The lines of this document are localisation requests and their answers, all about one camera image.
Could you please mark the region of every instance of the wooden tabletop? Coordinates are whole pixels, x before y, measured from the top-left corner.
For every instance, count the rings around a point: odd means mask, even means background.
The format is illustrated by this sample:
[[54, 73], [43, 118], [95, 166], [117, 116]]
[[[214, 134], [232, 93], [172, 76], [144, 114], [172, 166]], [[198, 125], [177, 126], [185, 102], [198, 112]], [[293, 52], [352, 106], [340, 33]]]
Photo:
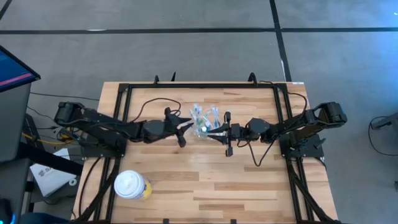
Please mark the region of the wooden tabletop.
[[[118, 82], [104, 83], [98, 106], [100, 113], [113, 115], [118, 85]], [[287, 83], [287, 86], [292, 93], [307, 95], [303, 84]], [[231, 123], [242, 126], [251, 118], [278, 122], [273, 91], [258, 88], [134, 89], [128, 120], [138, 115], [142, 104], [158, 97], [181, 102], [181, 117], [189, 118], [189, 109], [194, 103], [199, 103], [204, 108], [217, 106], [220, 115], [229, 110]], [[286, 119], [282, 93], [280, 100]], [[294, 115], [302, 112], [304, 101], [301, 97], [290, 95], [290, 104]], [[166, 107], [173, 110], [177, 105], [169, 101], [148, 103], [138, 121], [164, 119]], [[248, 147], [238, 148], [234, 142], [234, 155], [225, 157], [225, 146], [216, 141], [198, 139], [190, 132], [185, 134], [185, 139], [187, 145], [184, 148], [179, 148], [175, 136], [153, 144], [128, 143], [120, 172], [140, 172], [152, 181], [154, 191], [146, 201], [116, 196], [113, 223], [162, 223], [163, 218], [169, 218], [171, 223], [229, 223], [231, 219], [237, 219], [238, 223], [295, 223], [286, 164], [280, 155], [279, 142], [271, 147], [262, 166], [256, 167]], [[257, 161], [266, 147], [260, 141], [252, 142]], [[85, 162], [82, 180], [86, 179], [94, 161], [88, 159]], [[90, 175], [83, 194], [82, 210], [98, 192], [103, 161], [97, 163]], [[304, 159], [303, 163], [310, 193], [326, 214], [337, 219], [324, 166], [312, 158]], [[302, 216], [306, 218], [303, 198], [299, 195]], [[108, 193], [104, 197], [101, 218], [105, 217], [107, 201]], [[75, 214], [78, 214], [78, 202], [79, 197], [73, 209]]]

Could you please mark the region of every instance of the black cable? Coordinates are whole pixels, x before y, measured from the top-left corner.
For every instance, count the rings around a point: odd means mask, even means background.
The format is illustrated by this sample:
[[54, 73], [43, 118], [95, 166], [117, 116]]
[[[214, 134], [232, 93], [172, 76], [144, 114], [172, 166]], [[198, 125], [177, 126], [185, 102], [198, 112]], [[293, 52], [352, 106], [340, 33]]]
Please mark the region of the black cable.
[[62, 155], [62, 156], [59, 156], [59, 157], [67, 157], [67, 156], [81, 156], [81, 155], [78, 155], [78, 154], [70, 154], [70, 155]]
[[97, 164], [98, 161], [100, 161], [100, 159], [101, 159], [101, 157], [99, 157], [97, 160], [95, 160], [95, 162], [93, 163], [93, 165], [90, 167], [90, 169], [89, 169], [89, 171], [88, 171], [88, 173], [87, 173], [86, 179], [85, 179], [85, 181], [84, 181], [84, 183], [83, 183], [83, 186], [81, 187], [80, 199], [79, 199], [79, 216], [81, 216], [81, 201], [82, 201], [82, 199], [83, 199], [83, 193], [84, 193], [84, 191], [85, 191], [85, 187], [86, 187], [86, 184], [87, 184], [87, 180], [88, 180], [88, 178], [90, 177], [90, 174], [91, 174], [91, 172], [92, 172], [93, 169], [94, 169], [94, 166]]
[[[72, 134], [79, 132], [80, 130], [78, 128], [76, 128], [77, 130], [74, 131], [74, 128], [66, 128], [66, 130], [70, 131]], [[74, 140], [73, 138], [71, 138], [70, 136], [67, 136], [66, 134], [64, 134], [65, 137], [61, 136], [61, 132], [59, 131], [56, 135], [57, 140], [61, 141], [61, 142], [66, 142], [66, 141], [71, 141]]]
[[51, 127], [48, 127], [48, 128], [36, 128], [36, 129], [37, 129], [37, 130], [45, 130], [45, 129], [54, 130], [54, 129], [57, 129], [57, 128], [59, 128], [59, 126], [51, 126]]
[[56, 200], [54, 203], [46, 202], [45, 200], [43, 202], [46, 203], [47, 205], [56, 205], [56, 204], [60, 203], [61, 199], [62, 198], [58, 198], [58, 200]]
[[[270, 83], [270, 84], [273, 85], [274, 87], [280, 89], [281, 91], [284, 91], [283, 89], [279, 88], [279, 86], [277, 86], [277, 85], [275, 85], [274, 83], [272, 83], [271, 81], [263, 81], [263, 80], [261, 80], [260, 82], [263, 82], [263, 83]], [[301, 94], [299, 94], [299, 93], [291, 93], [291, 92], [289, 92], [289, 91], [286, 91], [286, 92], [287, 92], [287, 94], [290, 94], [290, 95], [301, 96], [301, 97], [304, 99], [304, 102], [305, 102], [305, 104], [304, 104], [304, 109], [303, 109], [303, 112], [301, 113], [301, 116], [300, 116], [296, 121], [294, 121], [293, 123], [291, 123], [291, 124], [286, 128], [286, 129], [289, 129], [289, 128], [291, 128], [295, 123], [297, 123], [298, 121], [300, 121], [300, 120], [304, 117], [305, 110], [307, 109], [308, 101], [307, 101], [307, 99], [306, 99], [305, 96], [303, 96], [303, 95], [301, 95]]]
[[29, 109], [31, 109], [32, 111], [34, 111], [35, 113], [37, 113], [38, 115], [43, 116], [43, 117], [45, 117], [45, 118], [48, 118], [48, 119], [50, 119], [52, 122], [54, 122], [54, 120], [53, 120], [50, 116], [41, 114], [41, 113], [37, 112], [37, 110], [35, 110], [35, 109], [33, 109], [33, 108], [29, 107], [29, 106], [27, 106], [27, 107], [28, 107]]
[[253, 149], [251, 148], [250, 141], [248, 141], [248, 145], [249, 145], [249, 148], [250, 148], [251, 157], [253, 158], [253, 162], [254, 162], [254, 165], [256, 165], [256, 167], [260, 167], [260, 166], [261, 166], [262, 160], [265, 158], [265, 156], [267, 155], [269, 149], [270, 149], [271, 146], [274, 144], [274, 142], [275, 142], [276, 139], [277, 139], [277, 138], [273, 138], [273, 140], [272, 140], [272, 142], [269, 144], [267, 150], [266, 150], [265, 153], [262, 155], [262, 157], [261, 157], [261, 159], [260, 159], [260, 163], [258, 163], [258, 164], [257, 164], [256, 158], [254, 157], [254, 153], [253, 153]]
[[238, 146], [238, 147], [244, 147], [244, 146], [247, 146], [247, 145], [250, 143], [250, 141], [247, 141], [246, 144], [244, 144], [243, 146], [240, 146], [239, 143], [241, 143], [240, 140], [238, 141], [238, 143], [236, 144], [236, 146]]
[[[60, 132], [58, 132], [57, 133], [57, 138], [56, 138], [56, 140], [58, 140], [58, 141], [60, 141], [60, 142], [67, 142], [67, 141], [71, 141], [71, 140], [74, 140], [75, 142], [77, 142], [78, 143], [78, 141], [77, 140], [75, 140], [75, 139], [73, 139], [73, 138], [70, 138], [70, 137], [67, 137], [67, 138], [63, 138], [63, 137], [61, 137], [61, 133]], [[74, 144], [74, 143], [68, 143], [68, 144], [72, 144], [72, 145], [75, 145], [75, 146], [81, 146], [81, 145], [79, 145], [79, 143], [78, 144]], [[85, 142], [85, 144], [86, 145], [88, 145], [88, 144], [98, 144], [98, 142]]]
[[71, 121], [71, 122], [62, 123], [62, 125], [74, 124], [74, 123], [79, 122], [79, 121], [86, 121], [86, 119], [77, 119], [77, 120], [74, 120], [74, 121]]
[[51, 136], [46, 136], [44, 134], [39, 134], [40, 137], [45, 137], [45, 138], [49, 138], [49, 139], [54, 139], [54, 140], [58, 140], [57, 138], [51, 137]]
[[172, 99], [169, 99], [169, 98], [160, 97], [160, 98], [154, 98], [154, 99], [151, 99], [151, 100], [148, 100], [147, 102], [145, 102], [145, 103], [142, 105], [141, 110], [140, 110], [138, 116], [137, 116], [136, 118], [134, 118], [131, 122], [135, 122], [135, 121], [141, 116], [142, 110], [144, 110], [144, 107], [145, 107], [145, 105], [146, 105], [147, 103], [150, 103], [150, 102], [155, 101], [155, 100], [169, 100], [169, 101], [173, 101], [173, 102], [175, 102], [175, 103], [178, 103], [178, 109], [177, 109], [177, 110], [172, 110], [172, 112], [175, 111], [174, 114], [176, 114], [176, 115], [177, 115], [178, 112], [180, 112], [179, 114], [181, 114], [181, 103], [180, 103], [180, 102], [178, 102], [177, 100], [172, 100]]
[[373, 118], [373, 119], [371, 120], [371, 122], [369, 122], [369, 127], [368, 127], [368, 138], [369, 138], [369, 142], [371, 143], [372, 148], [373, 148], [376, 152], [378, 152], [379, 154], [382, 154], [382, 155], [384, 155], [384, 156], [398, 156], [398, 154], [387, 154], [387, 153], [383, 153], [383, 152], [381, 152], [381, 151], [378, 151], [378, 150], [376, 149], [376, 147], [374, 147], [373, 142], [372, 142], [372, 139], [371, 139], [371, 126], [372, 126], [372, 122], [373, 122], [375, 119], [378, 119], [378, 118], [386, 118], [386, 117], [387, 117], [387, 116], [378, 116], [378, 117]]
[[127, 123], [120, 123], [120, 122], [99, 122], [99, 123], [88, 126], [85, 132], [87, 132], [92, 127], [103, 125], [103, 124], [127, 125]]
[[76, 215], [75, 215], [75, 212], [73, 212], [73, 209], [72, 209], [72, 215], [73, 215], [73, 219], [76, 219]]
[[88, 98], [88, 97], [82, 97], [82, 96], [63, 96], [63, 95], [53, 95], [53, 94], [34, 93], [34, 92], [31, 92], [30, 94], [34, 94], [34, 95], [40, 95], [40, 96], [52, 96], [52, 97], [78, 98], [78, 99], [84, 99], [84, 100], [93, 100], [93, 101], [99, 101], [99, 99]]
[[79, 132], [79, 131], [80, 131], [80, 129], [76, 128], [76, 130], [75, 130], [75, 127], [72, 127], [72, 133], [76, 133], [76, 132]]
[[318, 160], [320, 163], [322, 163], [322, 165], [325, 167], [325, 170], [328, 170], [328, 168], [326, 167], [326, 164], [323, 160], [321, 160], [321, 158], [319, 157], [315, 157], [316, 160]]

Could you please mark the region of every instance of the black metal frame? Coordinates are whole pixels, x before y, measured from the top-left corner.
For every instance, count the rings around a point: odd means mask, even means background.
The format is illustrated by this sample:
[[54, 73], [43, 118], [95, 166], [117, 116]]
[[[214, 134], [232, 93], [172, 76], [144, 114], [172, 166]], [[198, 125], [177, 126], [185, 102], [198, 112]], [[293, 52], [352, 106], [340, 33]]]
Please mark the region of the black metal frame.
[[[274, 92], [274, 98], [275, 98], [275, 105], [276, 105], [276, 110], [277, 110], [277, 115], [278, 115], [278, 120], [279, 122], [283, 122], [283, 112], [282, 112], [282, 107], [280, 103], [280, 98], [279, 98], [279, 90], [282, 90], [282, 94], [284, 97], [285, 101], [285, 107], [287, 111], [287, 116], [288, 118], [292, 118], [292, 109], [290, 107], [290, 101], [289, 101], [289, 96], [287, 93], [287, 85], [285, 83], [275, 83], [275, 84], [269, 84], [269, 83], [258, 83], [256, 76], [252, 73], [249, 76], [248, 82], [252, 83], [159, 83], [159, 78], [158, 76], [155, 76], [155, 80], [153, 83], [135, 83], [135, 84], [129, 84], [129, 83], [122, 83], [119, 84], [118, 88], [118, 95], [116, 98], [116, 105], [114, 108], [114, 118], [118, 117], [120, 106], [121, 106], [121, 98], [123, 93], [126, 91], [127, 97], [126, 97], [126, 102], [124, 103], [124, 111], [123, 111], [123, 121], [127, 121], [127, 116], [129, 112], [129, 105], [131, 102], [131, 95], [132, 95], [132, 90], [135, 88], [270, 88], [273, 89]], [[292, 192], [292, 202], [294, 206], [294, 213], [295, 213], [295, 218], [297, 223], [305, 223], [306, 221], [313, 222], [314, 221], [314, 216], [312, 212], [312, 208], [310, 205], [310, 202], [305, 200], [305, 208], [307, 211], [307, 217], [308, 220], [303, 220], [302, 215], [300, 212], [300, 204], [299, 204], [299, 197], [297, 194], [297, 183], [295, 180], [291, 177], [295, 176], [296, 173], [293, 169], [289, 169], [289, 167], [293, 166], [292, 161], [286, 157], [285, 158], [286, 165], [288, 167], [287, 172], [289, 175], [289, 183], [290, 183], [290, 190]], [[115, 166], [116, 169], [119, 172], [119, 166], [120, 166], [121, 158], [116, 158], [115, 159]], [[100, 182], [100, 187], [102, 188], [103, 184], [106, 181], [106, 177], [108, 176], [108, 168], [109, 168], [109, 163], [110, 159], [106, 158], [103, 166], [103, 173], [101, 176], [101, 182]], [[297, 168], [298, 168], [298, 176], [300, 177], [300, 190], [308, 190], [307, 187], [307, 181], [305, 178], [305, 172], [303, 168], [303, 162], [301, 157], [297, 158], [296, 160], [297, 163]], [[111, 220], [112, 218], [112, 212], [113, 212], [113, 204], [114, 204], [114, 197], [115, 197], [115, 192], [114, 189], [111, 187], [111, 192], [109, 194], [109, 199], [108, 199], [108, 207], [106, 210], [106, 219]], [[97, 206], [95, 210], [95, 215], [94, 215], [94, 220], [99, 220], [100, 217], [100, 212], [101, 212], [101, 203]]]
[[32, 162], [48, 166], [69, 174], [81, 175], [83, 165], [37, 149], [23, 142], [19, 143], [18, 158], [29, 158]]

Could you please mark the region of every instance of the clear plastic bag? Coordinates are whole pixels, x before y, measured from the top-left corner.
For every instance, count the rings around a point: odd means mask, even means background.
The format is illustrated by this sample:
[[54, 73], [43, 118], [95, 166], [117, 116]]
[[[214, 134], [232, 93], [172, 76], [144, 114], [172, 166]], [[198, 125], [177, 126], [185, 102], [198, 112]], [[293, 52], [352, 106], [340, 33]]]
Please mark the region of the clear plastic bag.
[[194, 104], [193, 110], [190, 110], [190, 113], [193, 120], [193, 132], [199, 138], [208, 138], [207, 135], [209, 134], [222, 135], [222, 133], [208, 133], [208, 131], [221, 126], [218, 107], [211, 106], [211, 108], [205, 112], [200, 105]]

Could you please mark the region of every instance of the monitor screen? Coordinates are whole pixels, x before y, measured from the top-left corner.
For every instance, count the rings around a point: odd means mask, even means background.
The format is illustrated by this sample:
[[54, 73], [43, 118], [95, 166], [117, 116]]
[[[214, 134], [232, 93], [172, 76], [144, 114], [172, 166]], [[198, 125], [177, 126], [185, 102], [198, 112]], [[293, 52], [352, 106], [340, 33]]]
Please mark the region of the monitor screen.
[[38, 79], [37, 73], [0, 46], [0, 92]]

